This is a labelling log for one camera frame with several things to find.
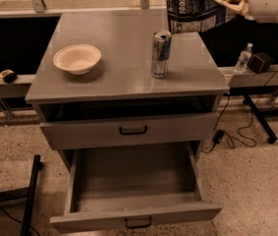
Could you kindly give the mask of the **white paper bowl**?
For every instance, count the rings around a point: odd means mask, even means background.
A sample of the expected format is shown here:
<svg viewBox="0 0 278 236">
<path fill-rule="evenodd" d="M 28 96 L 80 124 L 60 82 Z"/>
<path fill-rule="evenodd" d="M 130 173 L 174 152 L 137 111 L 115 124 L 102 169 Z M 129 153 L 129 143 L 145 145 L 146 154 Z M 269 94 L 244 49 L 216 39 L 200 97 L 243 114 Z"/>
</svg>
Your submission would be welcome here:
<svg viewBox="0 0 278 236">
<path fill-rule="evenodd" d="M 53 56 L 53 64 L 72 75 L 83 75 L 99 62 L 101 52 L 88 44 L 75 44 L 62 48 Z"/>
</svg>

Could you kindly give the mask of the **grey drawer cabinet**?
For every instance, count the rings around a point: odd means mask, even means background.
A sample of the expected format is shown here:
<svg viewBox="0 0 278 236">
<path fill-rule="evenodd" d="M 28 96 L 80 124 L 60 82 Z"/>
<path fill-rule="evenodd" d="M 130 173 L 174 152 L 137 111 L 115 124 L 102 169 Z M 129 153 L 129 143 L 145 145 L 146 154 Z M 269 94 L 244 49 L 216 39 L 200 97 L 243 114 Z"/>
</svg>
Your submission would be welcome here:
<svg viewBox="0 0 278 236">
<path fill-rule="evenodd" d="M 168 76 L 152 77 L 152 37 L 166 26 L 162 9 L 63 14 L 26 97 L 41 124 L 216 112 L 227 86 L 197 34 L 174 35 Z M 102 54 L 81 76 L 53 64 L 78 43 Z"/>
</svg>

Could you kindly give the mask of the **grey open middle drawer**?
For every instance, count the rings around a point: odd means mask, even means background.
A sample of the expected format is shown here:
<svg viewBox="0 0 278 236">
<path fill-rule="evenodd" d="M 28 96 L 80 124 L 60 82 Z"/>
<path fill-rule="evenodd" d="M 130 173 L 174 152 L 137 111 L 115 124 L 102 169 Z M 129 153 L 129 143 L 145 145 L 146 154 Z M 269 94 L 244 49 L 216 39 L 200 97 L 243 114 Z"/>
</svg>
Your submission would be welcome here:
<svg viewBox="0 0 278 236">
<path fill-rule="evenodd" d="M 152 225 L 211 220 L 221 206 L 205 200 L 189 143 L 76 149 L 60 233 L 122 229 L 125 218 Z"/>
</svg>

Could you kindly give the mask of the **silver blue energy drink can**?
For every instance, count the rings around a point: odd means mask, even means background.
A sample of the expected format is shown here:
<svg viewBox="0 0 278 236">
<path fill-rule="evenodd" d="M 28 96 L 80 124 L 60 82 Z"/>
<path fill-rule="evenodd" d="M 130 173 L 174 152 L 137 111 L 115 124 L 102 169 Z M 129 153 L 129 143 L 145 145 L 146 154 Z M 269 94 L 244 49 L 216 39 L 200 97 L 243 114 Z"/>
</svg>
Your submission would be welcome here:
<svg viewBox="0 0 278 236">
<path fill-rule="evenodd" d="M 155 78 L 165 78 L 168 74 L 171 40 L 171 32 L 165 29 L 153 36 L 151 75 Z"/>
</svg>

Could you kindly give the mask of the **black stand leg right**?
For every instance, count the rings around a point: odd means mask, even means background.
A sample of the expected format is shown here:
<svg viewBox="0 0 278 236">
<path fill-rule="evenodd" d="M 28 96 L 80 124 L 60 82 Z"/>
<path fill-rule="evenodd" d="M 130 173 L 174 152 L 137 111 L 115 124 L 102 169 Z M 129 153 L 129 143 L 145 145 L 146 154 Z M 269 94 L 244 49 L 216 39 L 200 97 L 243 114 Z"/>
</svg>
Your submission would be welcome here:
<svg viewBox="0 0 278 236">
<path fill-rule="evenodd" d="M 268 123 L 265 120 L 265 118 L 259 112 L 259 110 L 257 109 L 255 103 L 251 100 L 251 98 L 250 98 L 250 96 L 248 94 L 244 94 L 243 104 L 244 105 L 248 105 L 250 107 L 251 112 L 257 118 L 257 120 L 260 123 L 260 125 L 262 126 L 263 130 L 268 135 L 267 142 L 269 144 L 274 144 L 277 141 L 277 136 L 275 135 L 275 133 L 273 132 L 271 127 L 268 125 Z"/>
</svg>

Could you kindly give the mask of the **blue chip bag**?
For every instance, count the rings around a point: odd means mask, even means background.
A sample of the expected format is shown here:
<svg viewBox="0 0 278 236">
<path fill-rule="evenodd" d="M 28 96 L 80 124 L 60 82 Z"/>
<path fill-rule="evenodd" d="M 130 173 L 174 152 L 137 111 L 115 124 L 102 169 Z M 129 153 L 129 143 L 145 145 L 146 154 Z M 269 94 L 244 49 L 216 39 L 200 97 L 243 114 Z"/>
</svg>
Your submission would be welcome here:
<svg viewBox="0 0 278 236">
<path fill-rule="evenodd" d="M 166 8 L 171 33 L 205 32 L 236 17 L 214 0 L 166 0 Z"/>
</svg>

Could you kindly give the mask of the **small black speaker box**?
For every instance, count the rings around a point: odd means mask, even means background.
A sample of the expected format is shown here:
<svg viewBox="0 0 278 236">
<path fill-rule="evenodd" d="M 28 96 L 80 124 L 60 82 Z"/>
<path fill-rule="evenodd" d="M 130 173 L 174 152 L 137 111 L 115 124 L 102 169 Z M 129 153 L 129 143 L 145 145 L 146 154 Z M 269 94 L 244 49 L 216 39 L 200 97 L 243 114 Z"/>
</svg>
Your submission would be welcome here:
<svg viewBox="0 0 278 236">
<path fill-rule="evenodd" d="M 249 61 L 249 68 L 256 74 L 265 73 L 273 59 L 265 52 L 254 53 Z"/>
</svg>

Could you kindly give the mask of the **yellow black tape measure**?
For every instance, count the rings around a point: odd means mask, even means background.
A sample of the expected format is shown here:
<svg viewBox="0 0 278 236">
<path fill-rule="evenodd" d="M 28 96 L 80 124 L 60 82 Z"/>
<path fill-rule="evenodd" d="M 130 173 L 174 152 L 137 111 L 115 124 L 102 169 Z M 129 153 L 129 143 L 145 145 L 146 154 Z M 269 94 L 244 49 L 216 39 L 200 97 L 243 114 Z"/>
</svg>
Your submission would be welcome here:
<svg viewBox="0 0 278 236">
<path fill-rule="evenodd" d="M 4 70 L 0 73 L 0 78 L 7 84 L 12 83 L 18 75 L 12 70 Z"/>
</svg>

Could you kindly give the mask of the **black table leg left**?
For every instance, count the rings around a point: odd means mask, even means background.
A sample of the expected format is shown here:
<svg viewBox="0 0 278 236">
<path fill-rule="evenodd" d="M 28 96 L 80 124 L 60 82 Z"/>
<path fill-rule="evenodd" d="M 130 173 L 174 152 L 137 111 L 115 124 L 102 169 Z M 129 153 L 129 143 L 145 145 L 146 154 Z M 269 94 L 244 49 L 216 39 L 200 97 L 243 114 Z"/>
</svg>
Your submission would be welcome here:
<svg viewBox="0 0 278 236">
<path fill-rule="evenodd" d="M 41 168 L 42 168 L 42 162 L 40 161 L 40 156 L 37 154 L 33 158 L 33 164 L 31 168 L 28 186 L 20 189 L 0 192 L 0 203 L 9 202 L 17 199 L 26 200 L 23 219 L 22 220 L 15 219 L 15 221 L 19 222 L 22 225 L 20 236 L 31 236 L 30 231 L 34 231 L 37 236 L 40 236 L 38 231 L 31 226 L 31 217 L 32 217 L 32 210 L 34 205 L 38 173 Z"/>
</svg>

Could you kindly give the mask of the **grey top drawer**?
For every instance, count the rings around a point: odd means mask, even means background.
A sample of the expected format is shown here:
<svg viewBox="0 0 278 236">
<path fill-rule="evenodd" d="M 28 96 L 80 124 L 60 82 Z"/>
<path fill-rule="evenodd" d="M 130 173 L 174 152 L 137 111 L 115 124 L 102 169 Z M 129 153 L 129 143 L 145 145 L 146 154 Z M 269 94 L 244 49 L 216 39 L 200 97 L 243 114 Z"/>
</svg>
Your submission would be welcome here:
<svg viewBox="0 0 278 236">
<path fill-rule="evenodd" d="M 216 112 L 97 120 L 44 122 L 40 128 L 52 149 L 106 148 L 203 141 Z"/>
</svg>

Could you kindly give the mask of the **clear plastic water bottle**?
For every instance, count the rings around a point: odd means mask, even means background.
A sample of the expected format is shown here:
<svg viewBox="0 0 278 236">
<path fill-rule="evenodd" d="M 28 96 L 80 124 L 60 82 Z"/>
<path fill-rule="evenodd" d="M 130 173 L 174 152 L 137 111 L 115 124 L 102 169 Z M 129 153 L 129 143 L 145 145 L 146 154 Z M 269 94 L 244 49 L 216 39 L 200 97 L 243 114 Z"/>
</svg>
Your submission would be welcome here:
<svg viewBox="0 0 278 236">
<path fill-rule="evenodd" d="M 246 70 L 248 63 L 252 57 L 252 47 L 253 44 L 249 43 L 247 47 L 241 52 L 234 69 L 236 74 L 241 74 Z"/>
</svg>

